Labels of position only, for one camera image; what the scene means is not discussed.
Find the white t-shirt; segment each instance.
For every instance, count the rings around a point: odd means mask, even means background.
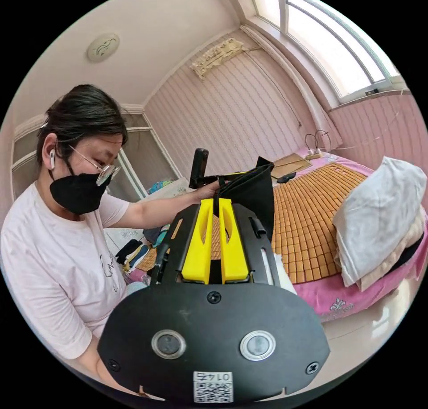
[[[36,334],[64,359],[100,337],[126,283],[103,228],[129,203],[104,194],[99,209],[73,222],[52,213],[32,184],[14,202],[1,231],[9,289]]]

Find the striped wallpaper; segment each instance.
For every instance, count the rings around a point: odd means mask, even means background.
[[[238,30],[197,56],[228,37],[247,48],[257,47]],[[306,133],[314,132],[298,88],[265,51],[242,53],[213,69],[204,81],[190,69],[195,58],[178,69],[145,107],[185,177],[197,147],[210,151],[206,174],[223,174],[253,167],[259,155],[270,160],[283,157],[304,145]]]
[[[394,91],[341,106],[329,115],[344,141],[341,147],[353,147],[333,151],[337,155],[372,169],[383,156],[403,159],[428,175],[428,132],[411,94]],[[428,192],[423,206],[428,209]]]

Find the yellow bracket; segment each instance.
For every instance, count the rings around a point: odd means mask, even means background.
[[[220,217],[220,245],[222,250],[222,281],[243,281],[248,277],[241,237],[230,199],[218,200]]]
[[[211,267],[211,244],[213,240],[214,200],[201,202],[195,229],[190,240],[189,250],[181,271],[187,281],[208,284]]]

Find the bamboo mat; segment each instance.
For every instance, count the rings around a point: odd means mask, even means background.
[[[340,273],[334,262],[336,230],[332,220],[349,192],[366,177],[330,163],[274,188],[275,220],[272,249],[282,255],[293,284],[320,280]],[[214,216],[211,258],[220,259],[219,219]],[[152,248],[138,266],[153,268]]]

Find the qr code sticker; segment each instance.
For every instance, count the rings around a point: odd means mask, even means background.
[[[195,403],[232,403],[232,373],[194,372],[193,397]]]

